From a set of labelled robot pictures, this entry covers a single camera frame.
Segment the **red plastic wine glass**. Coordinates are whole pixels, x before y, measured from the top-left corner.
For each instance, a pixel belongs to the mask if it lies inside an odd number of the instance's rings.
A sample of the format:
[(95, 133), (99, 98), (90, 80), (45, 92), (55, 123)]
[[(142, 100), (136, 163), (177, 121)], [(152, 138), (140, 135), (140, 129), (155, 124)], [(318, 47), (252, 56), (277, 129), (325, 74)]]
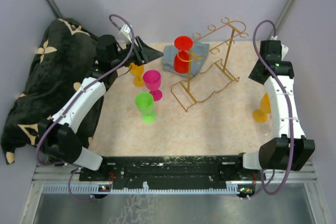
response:
[(174, 57), (173, 68), (177, 73), (185, 74), (189, 71), (191, 63), (189, 51), (193, 47), (193, 41), (188, 36), (179, 36), (174, 41), (177, 53)]

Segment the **orange plastic wine glass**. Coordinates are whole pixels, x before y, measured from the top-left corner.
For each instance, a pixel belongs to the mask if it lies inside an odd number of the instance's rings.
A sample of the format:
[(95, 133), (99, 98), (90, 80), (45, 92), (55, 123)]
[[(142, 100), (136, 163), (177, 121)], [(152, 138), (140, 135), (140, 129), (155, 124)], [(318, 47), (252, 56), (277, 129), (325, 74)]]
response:
[(257, 123), (265, 123), (268, 120), (268, 115), (271, 113), (271, 105), (268, 93), (265, 93), (260, 101), (259, 108), (252, 113), (253, 119)]

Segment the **clear glass wine glass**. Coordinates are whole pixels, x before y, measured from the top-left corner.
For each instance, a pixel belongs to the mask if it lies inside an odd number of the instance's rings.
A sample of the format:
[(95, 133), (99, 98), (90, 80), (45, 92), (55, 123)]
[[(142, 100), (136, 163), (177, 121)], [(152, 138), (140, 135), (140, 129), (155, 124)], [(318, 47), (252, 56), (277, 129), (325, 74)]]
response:
[(260, 133), (267, 136), (271, 133), (271, 126), (268, 123), (262, 123), (260, 125)]

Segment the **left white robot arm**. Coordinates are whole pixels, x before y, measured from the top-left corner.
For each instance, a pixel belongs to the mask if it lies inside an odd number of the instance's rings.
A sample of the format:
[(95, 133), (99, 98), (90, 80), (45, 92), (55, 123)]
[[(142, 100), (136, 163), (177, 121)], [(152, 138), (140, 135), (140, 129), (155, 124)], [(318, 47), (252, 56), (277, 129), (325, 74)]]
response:
[(73, 164), (87, 168), (93, 177), (103, 180), (108, 177), (109, 167), (103, 164), (102, 156), (84, 147), (77, 136), (83, 119), (117, 78), (117, 70), (132, 63), (142, 66), (163, 56), (138, 36), (119, 49), (113, 35), (103, 35), (96, 44), (97, 66), (93, 67), (68, 102), (50, 119), (38, 123), (41, 134), (37, 153), (56, 159), (56, 164)]

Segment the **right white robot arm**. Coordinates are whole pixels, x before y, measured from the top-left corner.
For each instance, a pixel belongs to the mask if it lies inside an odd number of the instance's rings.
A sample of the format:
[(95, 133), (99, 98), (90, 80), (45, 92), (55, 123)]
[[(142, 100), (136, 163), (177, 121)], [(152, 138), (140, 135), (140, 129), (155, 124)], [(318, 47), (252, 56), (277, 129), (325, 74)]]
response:
[[(257, 61), (249, 78), (263, 84), (270, 101), (272, 115), (272, 140), (254, 153), (243, 154), (243, 161), (234, 167), (235, 175), (242, 180), (253, 174), (253, 169), (286, 170), (289, 160), (291, 170), (299, 171), (315, 150), (314, 140), (306, 137), (297, 115), (293, 93), (294, 71), (290, 61), (282, 60), (279, 40), (263, 40), (260, 55), (274, 78), (261, 61)], [(290, 147), (293, 157), (289, 157)]]

